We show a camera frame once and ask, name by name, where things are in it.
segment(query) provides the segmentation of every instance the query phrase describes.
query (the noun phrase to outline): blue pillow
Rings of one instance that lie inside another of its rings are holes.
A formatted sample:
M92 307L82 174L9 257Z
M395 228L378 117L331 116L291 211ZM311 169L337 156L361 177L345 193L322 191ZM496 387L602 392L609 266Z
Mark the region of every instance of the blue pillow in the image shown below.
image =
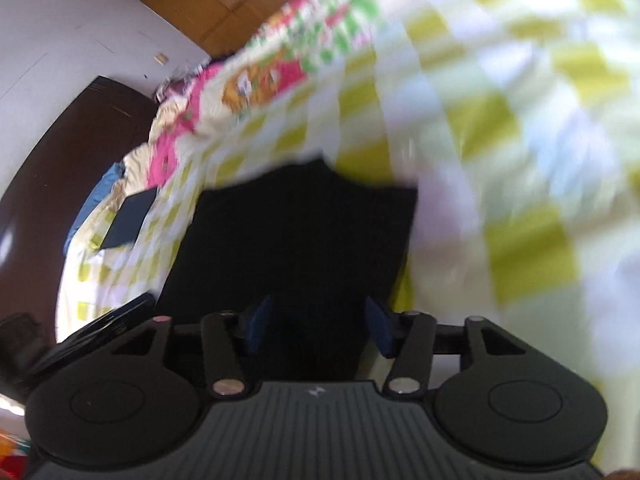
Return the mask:
M84 221L88 218L88 216L94 211L98 204L104 200L104 198L111 192L111 188L113 188L113 184L119 181L124 175L124 164L121 162L117 162L113 164L107 172L102 176L100 182L95 185L94 189L89 196L82 204L80 208L80 212L76 219L74 220L71 229L69 229L69 234L66 236L65 246L63 248L63 253L66 256L66 252L69 250L69 244L71 243L71 238L78 232L80 226L84 223Z

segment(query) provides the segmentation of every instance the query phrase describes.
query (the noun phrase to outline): white wall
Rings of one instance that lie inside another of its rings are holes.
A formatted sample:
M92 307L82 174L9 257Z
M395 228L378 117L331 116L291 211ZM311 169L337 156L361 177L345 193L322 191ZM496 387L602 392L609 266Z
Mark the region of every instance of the white wall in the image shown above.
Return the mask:
M167 65L154 60L159 52ZM0 195L97 75L151 95L205 56L138 0L0 0Z

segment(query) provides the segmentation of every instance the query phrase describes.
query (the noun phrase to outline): checkered bedsheet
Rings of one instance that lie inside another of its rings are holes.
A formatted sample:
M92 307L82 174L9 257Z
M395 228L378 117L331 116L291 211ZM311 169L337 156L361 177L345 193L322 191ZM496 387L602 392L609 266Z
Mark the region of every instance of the checkered bedsheet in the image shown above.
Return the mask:
M507 330L595 384L596 463L640 466L640 0L412 0L372 44L191 136L135 245L74 240L59 336L158 293L199 193L322 153L364 182L418 183L394 307Z

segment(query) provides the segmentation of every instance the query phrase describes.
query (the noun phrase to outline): blanket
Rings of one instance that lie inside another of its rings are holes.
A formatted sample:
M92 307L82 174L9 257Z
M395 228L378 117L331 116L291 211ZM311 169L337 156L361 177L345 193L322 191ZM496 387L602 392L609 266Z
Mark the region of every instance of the blanket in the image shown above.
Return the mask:
M546 352L607 402L595 463L640 466L639 12L640 0L285 6L152 130L155 170L136 181L161 189L136 243L97 251L126 178L78 231L58 338L159 293L203 189L321 154L360 182L418 185L396 310L487 316Z

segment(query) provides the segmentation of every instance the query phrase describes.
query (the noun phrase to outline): black fabric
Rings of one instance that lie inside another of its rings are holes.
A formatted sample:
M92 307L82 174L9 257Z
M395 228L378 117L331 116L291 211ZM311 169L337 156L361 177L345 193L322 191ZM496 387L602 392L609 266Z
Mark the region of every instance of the black fabric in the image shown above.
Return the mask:
M135 242L157 194L158 188L152 187L127 196L116 213L100 249L109 249Z
M346 380L364 343L365 298L389 299L417 192L347 181L322 160L204 191L158 301L197 322L267 295L271 320L250 378Z

